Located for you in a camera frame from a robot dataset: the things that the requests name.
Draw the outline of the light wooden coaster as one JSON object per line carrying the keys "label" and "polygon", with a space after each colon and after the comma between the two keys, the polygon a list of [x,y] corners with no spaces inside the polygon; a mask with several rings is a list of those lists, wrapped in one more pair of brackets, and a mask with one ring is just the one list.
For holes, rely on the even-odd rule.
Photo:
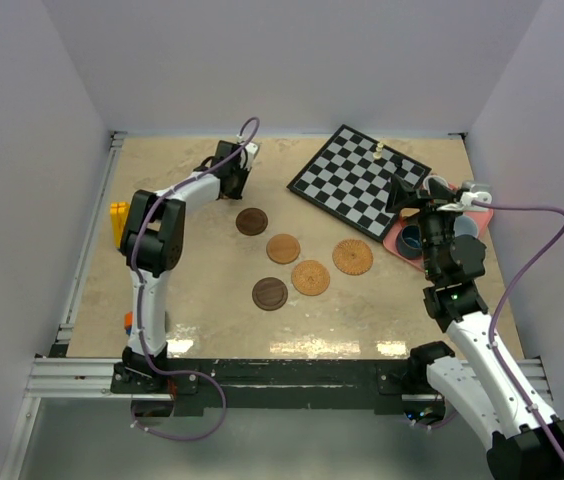
{"label": "light wooden coaster", "polygon": [[268,258],[282,265],[295,261],[300,252],[301,246],[299,241],[290,234],[277,234],[266,245]]}

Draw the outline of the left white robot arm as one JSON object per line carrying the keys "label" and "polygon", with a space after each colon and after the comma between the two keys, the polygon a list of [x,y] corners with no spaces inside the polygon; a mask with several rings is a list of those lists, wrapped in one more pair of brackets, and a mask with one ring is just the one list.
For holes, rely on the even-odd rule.
{"label": "left white robot arm", "polygon": [[130,269],[133,307],[116,380],[133,381],[147,392],[167,385],[166,296],[183,253],[186,216],[221,198],[241,199],[259,150],[253,141],[219,141],[215,153],[184,180],[134,193],[120,243]]}

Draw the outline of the small woven rattan coaster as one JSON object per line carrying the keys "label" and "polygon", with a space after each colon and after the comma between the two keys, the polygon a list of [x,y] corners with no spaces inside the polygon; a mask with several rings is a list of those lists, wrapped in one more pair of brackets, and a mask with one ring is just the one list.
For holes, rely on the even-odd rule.
{"label": "small woven rattan coaster", "polygon": [[330,274],[320,262],[305,260],[294,267],[291,282],[299,293],[306,296],[317,296],[324,293],[329,287]]}

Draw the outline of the dark walnut coaster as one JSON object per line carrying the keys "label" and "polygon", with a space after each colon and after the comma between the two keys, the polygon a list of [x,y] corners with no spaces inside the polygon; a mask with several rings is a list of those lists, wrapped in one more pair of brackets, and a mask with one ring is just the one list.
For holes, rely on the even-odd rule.
{"label": "dark walnut coaster", "polygon": [[286,303],[287,299],[288,289],[285,283],[278,278],[262,278],[253,286],[252,300],[262,310],[277,310]]}
{"label": "dark walnut coaster", "polygon": [[243,235],[256,236],[266,230],[268,216],[259,208],[246,208],[237,215],[235,225]]}

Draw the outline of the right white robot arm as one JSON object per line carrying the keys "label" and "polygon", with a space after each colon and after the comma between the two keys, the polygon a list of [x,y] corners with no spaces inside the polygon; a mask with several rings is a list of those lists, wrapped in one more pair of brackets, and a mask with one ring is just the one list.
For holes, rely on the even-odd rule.
{"label": "right white robot arm", "polygon": [[412,350],[407,379],[418,392],[440,393],[463,417],[484,445],[493,478],[564,479],[564,418],[513,359],[497,332],[500,313],[490,312],[479,294],[485,245],[454,232],[462,213],[493,206],[490,192],[474,182],[452,189],[431,181],[422,189],[398,176],[390,181],[387,211],[417,211],[412,218],[431,283],[423,291],[426,311],[473,371],[462,374],[453,349],[436,342]]}

